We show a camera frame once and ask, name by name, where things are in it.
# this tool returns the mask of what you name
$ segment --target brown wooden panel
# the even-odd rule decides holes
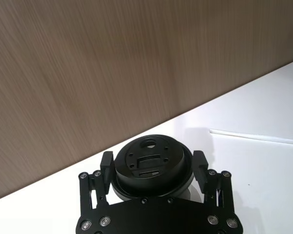
[[[293,60],[293,0],[0,0],[0,197]]]

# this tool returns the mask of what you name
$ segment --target screw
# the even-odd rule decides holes
[[[141,203],[142,203],[142,204],[146,204],[146,203],[147,203],[147,199],[146,199],[146,198],[142,198],[142,199],[141,199]]]
[[[171,197],[167,199],[168,204],[171,204],[173,201],[174,201],[174,199]]]
[[[94,176],[100,176],[101,175],[101,172],[100,171],[95,171],[94,172]]]
[[[107,216],[104,216],[100,219],[100,225],[102,227],[106,227],[108,224],[110,224],[110,222],[111,222],[111,219]]]
[[[214,215],[210,215],[207,217],[207,220],[211,225],[217,225],[218,224],[218,218]]]
[[[223,172],[223,176],[229,177],[230,176],[230,173],[229,172]]]
[[[209,171],[209,174],[210,174],[211,176],[214,176],[214,175],[216,175],[216,171],[214,171],[214,170],[210,170],[210,171]]]
[[[80,175],[80,178],[81,179],[85,179],[86,177],[87,177],[87,173],[85,173],[85,172],[84,173],[81,173],[81,175]]]
[[[85,221],[85,222],[82,223],[81,229],[82,229],[83,231],[86,231],[86,230],[88,230],[90,227],[91,227],[91,222],[90,222],[90,221]]]
[[[237,228],[238,227],[238,223],[237,223],[237,221],[235,221],[234,218],[227,219],[227,224],[231,228]]]

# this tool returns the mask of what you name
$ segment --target round flange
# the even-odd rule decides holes
[[[123,147],[115,159],[112,186],[122,200],[179,196],[191,184],[192,154],[175,139],[148,135]]]

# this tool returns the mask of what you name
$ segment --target black metal plate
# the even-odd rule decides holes
[[[208,222],[208,216],[218,218],[217,225]],[[108,216],[111,223],[102,227],[99,221]],[[226,220],[233,218],[237,228],[230,228]],[[83,221],[91,221],[91,227],[83,231]],[[77,234],[242,234],[238,217],[222,207],[174,198],[168,203],[165,197],[151,197],[142,204],[141,199],[104,206],[84,213],[76,226]]]

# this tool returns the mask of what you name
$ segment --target round hole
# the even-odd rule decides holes
[[[156,142],[155,142],[155,140],[152,140],[152,139],[146,139],[146,140],[144,140],[144,141],[142,141],[140,143],[141,148],[150,148],[150,149],[152,149],[155,146],[156,146]]]

